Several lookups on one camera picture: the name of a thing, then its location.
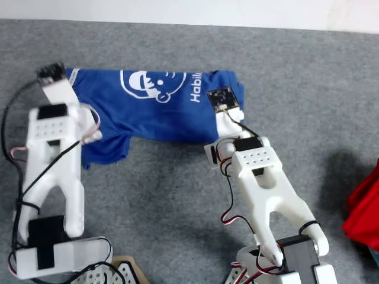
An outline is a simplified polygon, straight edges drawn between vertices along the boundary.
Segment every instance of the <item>red and white wire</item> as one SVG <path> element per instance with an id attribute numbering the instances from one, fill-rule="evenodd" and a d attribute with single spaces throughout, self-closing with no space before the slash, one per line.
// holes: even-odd
<path id="1" fill-rule="evenodd" d="M 259 272 L 265 275 L 280 275 L 282 273 L 281 267 L 278 266 L 271 266 L 271 267 L 266 267 L 262 268 L 261 265 L 259 264 L 259 256 L 261 255 L 261 246 L 258 246 L 258 255 L 256 256 L 255 260 L 255 266 L 258 269 Z M 279 269 L 279 272 L 270 272 L 274 269 Z"/>
<path id="2" fill-rule="evenodd" d="M 14 156 L 14 152 L 16 152 L 16 151 L 25 151 L 25 150 L 27 150 L 26 146 L 22 146 L 22 147 L 13 147 L 13 148 L 9 151 L 9 153 L 10 153 L 11 157 L 12 157 L 14 160 L 16 160 L 16 161 L 21 161 L 21 162 L 26 162 L 26 160 L 24 160 L 24 159 L 18 159 L 18 158 L 16 158 L 16 157 Z"/>
<path id="3" fill-rule="evenodd" d="M 84 141 L 84 139 L 86 138 L 90 138 L 92 135 L 94 135 L 100 128 L 100 124 L 101 124 L 101 120 L 100 120 L 100 115 L 99 113 L 96 111 L 96 109 L 94 109 L 91 105 L 88 105 L 88 104 L 81 104 L 81 107 L 84 107 L 84 108 L 87 108 L 89 109 L 91 112 L 93 112 L 96 117 L 97 117 L 97 121 L 96 121 L 96 124 L 91 127 L 86 134 L 83 135 L 82 137 L 82 141 Z"/>

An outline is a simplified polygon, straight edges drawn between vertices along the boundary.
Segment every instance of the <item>circuit board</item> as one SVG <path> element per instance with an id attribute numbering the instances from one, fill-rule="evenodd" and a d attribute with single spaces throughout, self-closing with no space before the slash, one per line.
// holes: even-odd
<path id="1" fill-rule="evenodd" d="M 207 95 L 216 113 L 239 107 L 237 98 L 231 87 L 209 91 Z"/>

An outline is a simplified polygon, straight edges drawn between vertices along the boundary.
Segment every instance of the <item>gray carpet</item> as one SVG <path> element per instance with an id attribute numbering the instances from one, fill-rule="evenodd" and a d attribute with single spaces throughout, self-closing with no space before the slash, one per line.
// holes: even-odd
<path id="1" fill-rule="evenodd" d="M 57 60 L 66 66 L 207 72 L 235 70 L 245 85 L 246 124 L 270 138 L 297 193 L 329 238 L 323 259 L 339 283 L 374 283 L 379 269 L 341 230 L 345 200 L 379 153 L 379 36 L 317 31 L 56 21 L 0 21 L 0 105 Z M 25 142 L 27 112 L 46 102 L 26 93 L 9 117 L 9 146 Z M 15 171 L 1 160 L 0 283 L 7 271 Z M 226 181 L 201 145 L 134 138 L 127 159 L 83 171 L 86 235 L 108 237 L 152 283 L 221 283 L 252 236 L 219 216 Z M 235 212 L 246 214 L 236 191 Z M 54 191 L 45 214 L 63 210 Z M 296 233 L 278 214 L 275 236 Z"/>

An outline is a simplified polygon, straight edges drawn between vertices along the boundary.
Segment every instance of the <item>black cable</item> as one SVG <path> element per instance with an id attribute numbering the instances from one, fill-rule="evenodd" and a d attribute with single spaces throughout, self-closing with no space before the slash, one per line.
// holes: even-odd
<path id="1" fill-rule="evenodd" d="M 230 210 L 232 210 L 233 205 L 234 205 L 234 202 L 235 202 L 234 194 L 233 194 L 233 189 L 232 189 L 232 183 L 230 182 L 230 176 L 227 174 L 227 168 L 228 168 L 231 164 L 232 164 L 232 163 L 229 163 L 229 164 L 227 164 L 227 165 L 225 166 L 225 177 L 226 177 L 226 179 L 227 179 L 227 183 L 228 183 L 228 185 L 229 185 L 229 191 L 230 191 L 231 201 L 230 201 L 230 206 L 229 206 L 229 208 L 224 212 L 224 214 L 225 214 L 226 212 L 230 212 Z M 224 215 L 224 214 L 221 216 L 221 222 L 222 222 L 222 223 L 224 223 L 224 222 L 223 222 L 223 217 L 225 217 L 225 216 L 227 215 L 227 213 L 226 213 L 225 215 Z M 231 217 L 230 219 L 233 219 L 233 218 L 240 218 L 240 219 L 244 220 L 244 221 L 247 223 L 247 225 L 249 226 L 251 232 L 252 232 L 253 234 L 255 234 L 253 227 L 251 227 L 249 221 L 248 221 L 244 216 L 241 216 L 241 215 L 235 215 L 235 216 Z"/>
<path id="2" fill-rule="evenodd" d="M 24 193 L 21 194 L 21 199 L 25 196 L 25 194 L 28 193 L 28 191 L 43 177 L 43 175 L 51 169 L 52 166 L 54 166 L 65 154 L 70 152 L 75 146 L 77 146 L 81 141 L 78 140 L 77 142 L 73 143 L 70 147 L 62 151 L 58 156 L 52 160 L 52 162 L 32 181 L 32 183 L 25 189 Z"/>
<path id="3" fill-rule="evenodd" d="M 46 282 L 46 281 L 38 279 L 38 278 L 32 278 L 31 281 L 33 281 L 36 284 L 71 284 L 71 282 L 75 281 L 78 277 L 82 276 L 87 271 L 94 270 L 97 266 L 100 266 L 100 265 L 105 265 L 105 266 L 108 266 L 110 269 L 113 269 L 119 275 L 123 284 L 126 284 L 126 280 L 125 280 L 124 275 L 114 265 L 107 263 L 107 262 L 96 262 L 94 264 L 90 264 L 90 265 L 86 266 L 85 268 L 83 268 L 80 272 L 75 273 L 73 276 L 71 276 L 68 280 L 66 280 L 64 282 L 50 283 L 50 282 Z"/>
<path id="4" fill-rule="evenodd" d="M 31 87 L 33 87 L 37 83 L 38 83 L 37 80 L 33 80 L 33 81 L 30 81 L 30 82 L 26 83 L 21 88 L 19 88 L 19 90 L 17 90 L 16 93 L 13 94 L 13 97 L 11 98 L 11 100 L 6 104 L 6 106 L 4 108 L 4 111 L 3 111 L 3 114 L 2 114 L 2 119 L 1 119 L 1 128 L 0 128 L 1 150 L 2 150 L 2 154 L 5 157 L 5 160 L 8 161 L 9 163 L 11 163 L 16 168 L 17 175 L 18 175 L 17 189 L 18 189 L 18 196 L 19 197 L 23 194 L 24 174 L 23 174 L 23 170 L 20 167 L 20 165 L 15 160 L 13 160 L 12 157 L 8 154 L 7 144 L 5 142 L 5 137 L 6 137 L 5 131 L 6 131 L 6 128 L 7 128 L 7 118 L 8 118 L 9 110 L 11 109 L 11 107 L 13 106 L 13 104 L 15 103 L 15 101 L 18 99 L 18 97 L 23 92 L 27 91 L 28 89 L 30 89 Z M 18 219 L 18 220 L 20 219 L 21 207 L 22 207 L 22 204 L 19 203 L 19 202 L 17 202 L 16 203 L 15 220 L 16 219 Z M 12 252 L 8 256 L 8 260 L 9 260 L 8 263 L 9 263 L 9 265 L 10 265 L 10 267 L 11 267 L 12 270 L 14 270 L 14 268 L 12 267 L 10 259 L 11 259 L 12 256 L 13 257 L 15 256 L 15 251 L 17 249 L 17 230 L 18 230 L 18 225 L 16 226 L 16 224 L 13 223 L 13 228 L 12 228 Z"/>
<path id="5" fill-rule="evenodd" d="M 255 133 L 254 131 L 252 131 L 249 127 L 247 127 L 246 125 L 242 124 L 241 122 L 238 122 L 238 121 L 235 121 L 231 116 L 230 114 L 228 113 L 228 111 L 224 111 L 226 113 L 226 115 L 230 118 L 230 120 L 237 124 L 239 127 L 241 127 L 242 129 L 245 129 L 246 131 L 250 132 L 251 134 L 253 134 L 254 136 L 256 137 L 259 137 L 259 135 L 257 133 Z"/>

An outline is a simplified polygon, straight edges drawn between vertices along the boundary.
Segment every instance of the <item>wire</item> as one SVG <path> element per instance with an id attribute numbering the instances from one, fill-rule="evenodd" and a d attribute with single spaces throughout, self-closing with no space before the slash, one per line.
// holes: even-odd
<path id="1" fill-rule="evenodd" d="M 113 265 L 107 263 L 107 260 L 108 258 L 110 257 L 111 255 L 111 252 L 112 252 L 112 244 L 111 242 L 105 238 L 105 237 L 99 237 L 97 238 L 97 240 L 105 240 L 107 241 L 108 245 L 109 245 L 109 251 L 108 251 L 108 255 L 107 257 L 105 258 L 105 260 L 103 262 L 96 262 L 94 264 L 90 264 L 89 266 L 87 266 L 86 268 L 80 270 L 79 272 L 76 272 L 73 276 L 71 276 L 68 280 L 64 281 L 64 282 L 60 282 L 60 283 L 50 283 L 50 282 L 46 282 L 46 281 L 43 281 L 41 279 L 38 279 L 38 278 L 33 278 L 31 279 L 34 283 L 37 283 L 37 284 L 68 284 L 68 283 L 71 283 L 73 282 L 74 280 L 76 280 L 77 278 L 79 278 L 80 276 L 82 276 L 84 273 L 86 273 L 87 271 L 89 270 L 94 270 L 96 269 L 97 267 L 101 266 L 101 265 L 106 265 L 110 268 L 112 268 L 121 278 L 121 281 L 123 281 L 124 284 L 126 284 L 125 282 L 125 278 L 124 276 L 121 274 L 121 272 Z"/>
<path id="2" fill-rule="evenodd" d="M 238 276 L 238 278 L 234 281 L 233 284 L 239 284 L 239 282 L 241 282 L 241 280 L 243 279 L 243 277 L 245 276 L 245 274 L 246 274 L 247 271 L 248 271 L 248 270 L 245 268 L 245 269 L 241 272 L 241 274 Z"/>
<path id="3" fill-rule="evenodd" d="M 241 122 L 238 122 L 238 121 L 235 121 L 231 116 L 230 114 L 228 113 L 228 111 L 224 110 L 224 112 L 226 113 L 226 115 L 230 118 L 230 120 L 237 124 L 239 127 L 241 127 L 242 129 L 245 129 L 246 131 L 250 132 L 251 134 L 253 134 L 254 136 L 256 137 L 259 137 L 259 135 L 257 133 L 255 133 L 254 131 L 252 131 L 249 127 L 247 127 L 246 125 L 242 124 Z"/>
<path id="4" fill-rule="evenodd" d="M 223 171 L 223 165 L 225 164 L 225 162 L 229 161 L 230 159 L 232 159 L 232 157 L 229 157 L 229 158 L 225 158 L 221 161 L 220 163 L 220 171 L 221 173 L 226 176 L 226 173 Z"/>
<path id="5" fill-rule="evenodd" d="M 229 219 L 225 219 L 226 216 L 229 214 L 229 212 L 232 210 L 233 205 L 234 205 L 234 196 L 233 196 L 232 184 L 230 183 L 230 178 L 229 178 L 229 175 L 227 174 L 227 168 L 228 168 L 231 164 L 232 164 L 232 163 L 229 163 L 229 164 L 227 164 L 227 165 L 225 166 L 225 175 L 226 175 L 226 179 L 227 179 L 227 182 L 228 182 L 228 185 L 229 185 L 230 196 L 231 196 L 231 199 L 232 199 L 232 200 L 231 200 L 231 202 L 230 202 L 230 206 L 228 207 L 228 209 L 227 209 L 224 213 L 222 213 L 220 219 L 221 219 L 221 222 L 222 222 L 223 224 L 225 224 L 225 225 L 229 225 L 229 224 L 233 223 L 234 221 L 236 221 L 237 219 L 240 218 L 240 219 L 244 220 L 244 221 L 247 223 L 247 225 L 249 226 L 251 232 L 254 234 L 254 230 L 253 230 L 253 228 L 251 227 L 249 221 L 248 221 L 244 216 L 241 216 L 241 215 L 235 215 L 235 216 L 233 216 L 233 217 L 231 217 L 231 218 L 229 218 Z"/>
<path id="6" fill-rule="evenodd" d="M 260 275 L 262 275 L 261 272 L 257 272 L 255 273 L 253 276 L 249 277 L 245 282 L 243 282 L 242 284 L 249 284 L 251 283 L 254 279 L 258 278 Z"/>
<path id="7" fill-rule="evenodd" d="M 23 194 L 23 181 L 24 181 L 24 174 L 23 170 L 20 167 L 20 165 L 12 159 L 12 157 L 9 155 L 8 150 L 7 150 L 7 144 L 5 141 L 5 131 L 7 129 L 7 118 L 8 118 L 8 113 L 11 109 L 11 107 L 14 105 L 15 101 L 18 99 L 18 97 L 25 91 L 29 90 L 32 88 L 35 84 L 37 84 L 37 80 L 30 81 L 26 83 L 24 86 L 19 88 L 19 90 L 16 91 L 16 93 L 13 94 L 13 97 L 9 100 L 9 102 L 6 104 L 3 114 L 2 114 L 2 119 L 1 119 L 1 128 L 0 128 L 0 141 L 1 141 L 1 150 L 2 154 L 5 157 L 5 160 L 11 163 L 17 171 L 18 175 L 18 183 L 17 183 L 17 190 L 18 190 L 18 196 L 21 196 Z M 21 207 L 22 204 L 19 202 L 16 203 L 16 215 L 15 215 L 15 220 L 20 219 L 20 214 L 21 214 Z M 13 223 L 13 228 L 12 228 L 12 252 L 8 256 L 8 264 L 9 268 L 12 269 L 12 271 L 15 272 L 15 269 L 12 267 L 12 264 L 10 262 L 11 257 L 15 256 L 15 251 L 17 249 L 17 230 L 18 227 L 15 226 L 15 223 Z"/>
<path id="8" fill-rule="evenodd" d="M 240 268 L 240 267 L 242 267 L 242 265 L 239 262 L 232 262 L 230 265 L 232 266 L 232 268 Z"/>
<path id="9" fill-rule="evenodd" d="M 80 104 L 80 106 L 82 107 L 85 107 L 87 109 L 89 109 L 90 111 L 92 111 L 96 117 L 97 117 L 97 122 L 95 124 L 94 127 L 92 127 L 92 129 L 88 130 L 86 134 L 83 135 L 82 137 L 82 141 L 84 141 L 84 139 L 86 138 L 90 138 L 92 135 L 94 135 L 96 133 L 96 131 L 99 130 L 100 128 L 100 124 L 101 124 L 101 120 L 100 120 L 100 115 L 99 113 L 96 111 L 96 109 L 94 109 L 91 105 L 88 105 L 88 104 Z"/>
<path id="10" fill-rule="evenodd" d="M 70 147 L 60 152 L 58 156 L 52 160 L 52 162 L 34 179 L 30 185 L 24 190 L 24 193 L 21 194 L 21 199 L 28 193 L 28 191 L 47 173 L 49 169 L 51 169 L 65 154 L 74 149 L 78 144 L 80 144 L 80 140 L 74 142 Z"/>
<path id="11" fill-rule="evenodd" d="M 18 159 L 18 158 L 16 158 L 16 157 L 14 156 L 14 152 L 16 152 L 16 151 L 25 151 L 25 150 L 27 150 L 26 146 L 23 146 L 23 147 L 13 147 L 13 148 L 11 149 L 11 151 L 9 151 L 9 153 L 10 153 L 11 157 L 12 157 L 14 160 L 16 160 L 16 161 L 21 161 L 21 162 L 25 162 L 25 163 L 26 163 L 26 160 L 24 160 L 24 159 Z"/>
<path id="12" fill-rule="evenodd" d="M 126 280 L 125 280 L 124 275 L 114 265 L 112 265 L 108 262 L 96 262 L 94 264 L 90 264 L 90 265 L 86 266 L 85 268 L 83 268 L 80 272 L 71 276 L 68 280 L 66 280 L 64 282 L 60 282 L 60 283 L 50 283 L 50 282 L 46 282 L 46 281 L 43 281 L 43 280 L 38 279 L 38 278 L 32 278 L 31 280 L 36 284 L 71 284 L 71 282 L 75 281 L 78 277 L 82 276 L 87 271 L 94 270 L 96 267 L 98 267 L 100 265 L 105 265 L 105 266 L 108 266 L 110 269 L 113 269 L 119 275 L 122 283 L 126 284 Z"/>
<path id="13" fill-rule="evenodd" d="M 259 272 L 261 272 L 262 274 L 266 274 L 266 275 L 280 275 L 280 274 L 282 274 L 282 272 L 283 272 L 282 267 L 271 266 L 271 267 L 267 267 L 267 268 L 262 268 L 261 265 L 259 265 L 259 256 L 260 255 L 261 255 L 261 246 L 258 246 L 258 254 L 256 255 L 256 259 L 255 259 L 255 266 Z M 279 269 L 280 271 L 276 272 L 276 273 L 270 272 L 271 270 L 274 270 L 274 269 Z"/>
<path id="14" fill-rule="evenodd" d="M 232 140 L 232 141 L 235 141 L 237 139 L 239 139 L 240 137 L 236 137 L 236 138 L 233 138 L 233 137 L 225 137 L 223 139 L 221 139 L 219 142 L 217 142 L 216 144 L 216 148 L 215 148 L 215 151 L 216 151 L 216 157 L 217 157 L 217 160 L 221 161 L 221 157 L 220 157 L 220 153 L 219 153 L 219 145 L 222 141 L 225 141 L 225 140 Z"/>

